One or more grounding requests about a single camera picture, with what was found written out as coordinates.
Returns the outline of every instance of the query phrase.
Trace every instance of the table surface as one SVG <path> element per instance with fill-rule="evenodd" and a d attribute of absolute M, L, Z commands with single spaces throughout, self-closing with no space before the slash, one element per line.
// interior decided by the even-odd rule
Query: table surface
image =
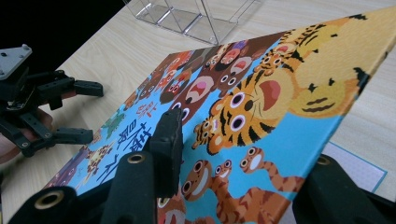
<path fill-rule="evenodd" d="M 365 11 L 396 6 L 396 0 L 262 0 L 248 19 L 241 20 L 222 43 L 335 20 Z M 124 7 L 60 67 L 75 79 L 98 81 L 105 96 L 76 96 L 50 111 L 54 127 L 98 130 L 169 53 L 210 47 L 137 20 Z M 396 199 L 396 50 L 377 70 L 360 99 L 342 121 L 331 141 L 388 171 L 376 194 Z M 81 146 L 57 145 L 19 156 L 3 165 L 5 223 L 33 194 L 78 152 Z"/>

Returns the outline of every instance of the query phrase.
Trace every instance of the cartoon face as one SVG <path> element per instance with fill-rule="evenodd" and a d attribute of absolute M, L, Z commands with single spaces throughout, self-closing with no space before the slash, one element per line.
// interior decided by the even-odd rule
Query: cartoon face
<path fill-rule="evenodd" d="M 181 69 L 189 61 L 193 53 L 193 50 L 178 53 L 177 57 L 169 64 L 167 70 L 172 71 Z"/>
<path fill-rule="evenodd" d="M 227 68 L 217 83 L 217 88 L 220 90 L 219 97 L 223 97 L 228 90 L 232 89 L 241 81 L 251 66 L 251 63 L 252 60 L 250 57 L 243 57 L 237 59 L 231 67 Z"/>
<path fill-rule="evenodd" d="M 228 179 L 228 176 L 233 169 L 232 163 L 230 160 L 225 161 L 222 165 L 216 167 L 215 177 L 219 177 L 221 179 Z"/>
<path fill-rule="evenodd" d="M 171 102 L 180 92 L 186 88 L 191 78 L 191 68 L 181 72 L 175 79 L 168 83 L 160 96 L 161 104 Z"/>
<path fill-rule="evenodd" d="M 186 220 L 186 205 L 181 196 L 180 189 L 172 198 L 159 198 L 158 223 L 184 223 Z"/>
<path fill-rule="evenodd" d="M 289 75 L 265 77 L 252 74 L 210 108 L 211 136 L 207 152 L 211 155 L 222 148 L 246 146 L 263 138 L 280 122 L 289 109 L 293 85 Z M 195 127 L 204 133 L 202 124 Z M 192 148 L 202 142 L 195 142 Z"/>
<path fill-rule="evenodd" d="M 296 45 L 294 43 L 279 44 L 264 55 L 260 64 L 254 68 L 254 72 L 262 70 L 267 77 L 271 76 L 289 58 L 295 49 Z"/>
<path fill-rule="evenodd" d="M 166 73 L 165 77 L 161 78 L 155 90 L 162 90 L 173 79 L 177 70 L 170 70 Z"/>
<path fill-rule="evenodd" d="M 183 109 L 183 125 L 189 121 L 209 95 L 214 86 L 212 77 L 198 77 L 173 102 L 171 108 Z"/>
<path fill-rule="evenodd" d="M 151 93 L 154 91 L 154 88 L 157 87 L 158 83 L 162 78 L 162 74 L 155 72 L 151 75 L 151 79 L 149 80 L 148 84 L 143 88 L 140 92 L 139 100 L 149 98 Z"/>
<path fill-rule="evenodd" d="M 181 187 L 181 193 L 187 201 L 200 198 L 211 185 L 212 166 L 208 161 L 197 161 L 186 181 Z"/>
<path fill-rule="evenodd" d="M 349 38 L 351 31 L 357 36 L 368 32 L 358 27 L 369 21 L 345 18 L 339 22 L 343 22 L 342 28 L 334 22 L 324 24 L 317 31 L 316 42 L 297 49 L 304 50 L 303 61 L 290 58 L 288 62 L 294 71 L 296 89 L 290 112 L 297 116 L 320 119 L 344 115 L 360 90 L 361 80 L 369 77 L 365 71 L 372 68 L 366 62 L 374 60 L 374 56 L 355 56 L 366 40 Z M 342 50 L 336 51 L 333 46 Z"/>
<path fill-rule="evenodd" d="M 205 67 L 208 67 L 209 70 L 212 70 L 213 67 L 220 61 L 223 54 L 227 51 L 227 49 L 231 46 L 231 44 L 225 44 L 220 46 L 216 55 L 212 56 L 209 60 L 207 60 Z"/>
<path fill-rule="evenodd" d="M 247 155 L 245 156 L 245 158 L 242 159 L 241 162 L 239 163 L 239 166 L 242 168 L 242 170 L 245 173 L 251 174 L 255 170 L 260 168 L 260 164 L 263 159 L 264 159 L 264 151 L 258 147 L 251 147 L 247 151 Z"/>
<path fill-rule="evenodd" d="M 220 62 L 224 63 L 224 64 L 232 63 L 233 60 L 235 60 L 239 56 L 240 52 L 241 52 L 241 49 L 232 49 L 232 50 L 228 51 L 224 55 L 224 57 L 222 57 Z"/>

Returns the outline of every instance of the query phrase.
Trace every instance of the cartoon eye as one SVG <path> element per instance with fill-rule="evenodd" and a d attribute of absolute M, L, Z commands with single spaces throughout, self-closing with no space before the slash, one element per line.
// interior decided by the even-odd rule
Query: cartoon eye
<path fill-rule="evenodd" d="M 194 165 L 194 172 L 199 172 L 202 168 L 202 161 L 198 161 Z"/>
<path fill-rule="evenodd" d="M 172 92 L 177 92 L 177 90 L 178 90 L 178 85 L 176 85 L 176 86 L 172 89 Z"/>
<path fill-rule="evenodd" d="M 207 127 L 209 127 L 209 121 L 207 121 L 207 122 L 205 122 L 205 124 L 204 124 L 204 128 L 207 128 Z"/>
<path fill-rule="evenodd" d="M 191 181 L 187 181 L 184 183 L 183 188 L 181 189 L 183 191 L 183 194 L 187 193 L 191 188 Z"/>
<path fill-rule="evenodd" d="M 71 169 L 70 171 L 69 171 L 69 175 L 72 175 L 73 173 L 74 173 L 74 168 L 73 169 Z"/>
<path fill-rule="evenodd" d="M 235 83 L 235 81 L 236 81 L 236 77 L 231 78 L 230 81 L 228 81 L 228 85 L 232 86 Z"/>
<path fill-rule="evenodd" d="M 238 92 L 231 100 L 231 108 L 236 108 L 239 105 L 241 105 L 244 99 L 245 99 L 245 94 L 243 92 Z"/>
<path fill-rule="evenodd" d="M 254 155 L 254 153 L 256 153 L 256 148 L 251 147 L 251 148 L 248 150 L 248 154 L 249 154 L 249 155 Z"/>
<path fill-rule="evenodd" d="M 159 198 L 158 199 L 158 207 L 163 208 L 169 203 L 170 199 L 169 198 Z"/>
<path fill-rule="evenodd" d="M 231 121 L 231 130 L 238 132 L 245 125 L 245 116 L 238 115 Z"/>
<path fill-rule="evenodd" d="M 225 82 L 225 81 L 227 81 L 227 79 L 228 79 L 228 76 L 225 75 L 224 77 L 221 78 L 220 82 Z"/>
<path fill-rule="evenodd" d="M 248 161 L 247 160 L 242 160 L 241 163 L 239 163 L 241 165 L 241 167 L 246 167 L 248 165 Z"/>
<path fill-rule="evenodd" d="M 190 110 L 188 108 L 184 108 L 182 120 L 184 120 L 189 114 L 190 114 Z"/>
<path fill-rule="evenodd" d="M 221 167 L 220 166 L 216 167 L 216 171 L 215 171 L 216 175 L 218 175 L 220 172 L 221 172 Z"/>
<path fill-rule="evenodd" d="M 264 60 L 263 60 L 263 62 L 264 62 L 264 63 L 268 63 L 268 62 L 270 61 L 270 59 L 271 59 L 271 57 L 270 57 L 270 56 L 268 56 L 268 57 L 265 57 L 265 58 L 264 58 Z"/>
<path fill-rule="evenodd" d="M 181 108 L 181 103 L 180 102 L 175 103 L 174 106 L 172 106 L 172 109 L 175 108 Z"/>
<path fill-rule="evenodd" d="M 279 64 L 280 61 L 282 61 L 282 60 L 281 60 L 281 59 L 276 59 L 276 60 L 274 61 L 274 64 Z"/>
<path fill-rule="evenodd" d="M 225 167 L 229 168 L 231 166 L 231 161 L 227 160 L 226 162 L 224 162 Z"/>

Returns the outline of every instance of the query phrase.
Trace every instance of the book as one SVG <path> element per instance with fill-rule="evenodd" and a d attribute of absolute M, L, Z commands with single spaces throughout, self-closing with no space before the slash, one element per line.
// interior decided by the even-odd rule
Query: book
<path fill-rule="evenodd" d="M 168 55 L 45 188 L 78 194 L 180 108 L 178 194 L 159 223 L 277 223 L 396 37 L 396 7 Z"/>

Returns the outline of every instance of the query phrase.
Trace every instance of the illustrated book cover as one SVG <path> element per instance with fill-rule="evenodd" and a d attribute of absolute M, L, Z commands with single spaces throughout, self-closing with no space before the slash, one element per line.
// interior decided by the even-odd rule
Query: illustrated book cover
<path fill-rule="evenodd" d="M 170 54 L 45 188 L 107 182 L 181 108 L 179 191 L 158 200 L 159 223 L 277 223 L 394 46 L 395 14 Z"/>

